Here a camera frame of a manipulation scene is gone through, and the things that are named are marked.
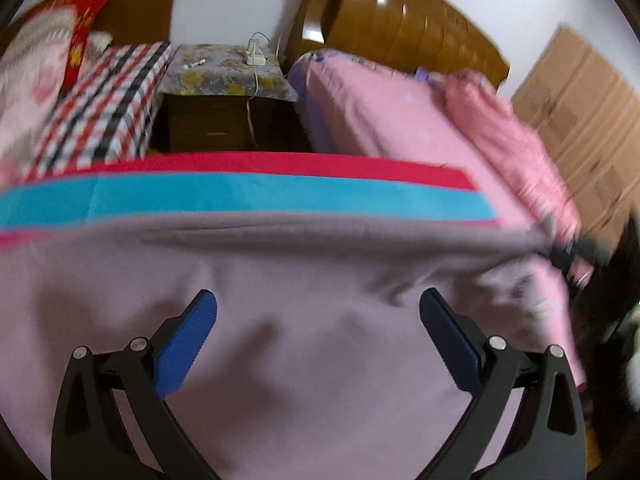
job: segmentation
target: gray tablecloth with yellow flowers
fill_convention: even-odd
[[[246,47],[237,45],[181,45],[166,71],[159,92],[173,95],[247,95],[255,93],[254,68],[245,63]],[[298,94],[282,74],[278,59],[262,47],[265,66],[256,66],[260,88],[258,97],[295,102]],[[185,65],[199,66],[185,69]]]

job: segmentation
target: blue stripe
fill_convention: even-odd
[[[280,211],[431,221],[495,219],[468,190],[357,178],[261,173],[102,174],[44,181],[0,196],[0,228],[135,214]]]

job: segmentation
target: red black and white checkered fabric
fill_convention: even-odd
[[[47,121],[25,180],[142,157],[173,54],[167,41],[108,48]]]

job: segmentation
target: pink bed sheet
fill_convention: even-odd
[[[343,56],[306,56],[299,63],[306,91],[318,103],[340,153],[463,168],[495,209],[501,228],[535,225],[507,184],[447,119],[442,98],[429,86]],[[566,349],[580,384],[584,372],[575,353],[562,277],[542,259],[531,265],[545,298],[540,309],[544,337]]]

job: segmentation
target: glossy brown wood panel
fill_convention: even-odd
[[[325,46],[408,73],[473,68],[496,86],[509,73],[498,48],[445,0],[303,0],[287,63]]]
[[[171,32],[173,6],[174,0],[110,0],[98,14],[94,30],[110,33],[113,44],[165,41]],[[0,34],[0,55],[18,33],[28,13]]]

